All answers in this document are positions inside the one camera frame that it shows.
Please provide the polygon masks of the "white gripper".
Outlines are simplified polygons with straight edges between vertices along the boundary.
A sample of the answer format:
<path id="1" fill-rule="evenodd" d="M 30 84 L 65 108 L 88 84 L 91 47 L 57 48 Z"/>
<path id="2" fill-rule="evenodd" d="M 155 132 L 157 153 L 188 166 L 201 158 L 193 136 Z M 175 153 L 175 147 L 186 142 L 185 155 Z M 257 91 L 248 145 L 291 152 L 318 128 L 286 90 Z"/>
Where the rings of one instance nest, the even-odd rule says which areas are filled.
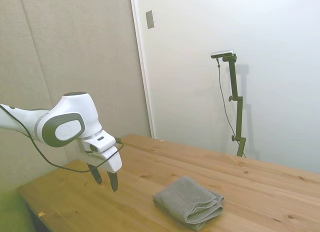
<path id="1" fill-rule="evenodd" d="M 90 164 L 89 170 L 98 185 L 100 185 L 103 180 L 97 167 L 107 171 L 113 192 L 118 190 L 119 185 L 117 171 L 122 167 L 122 160 L 120 153 L 115 146 L 110 147 L 104 152 L 87 153 L 81 151 L 79 159 Z"/>

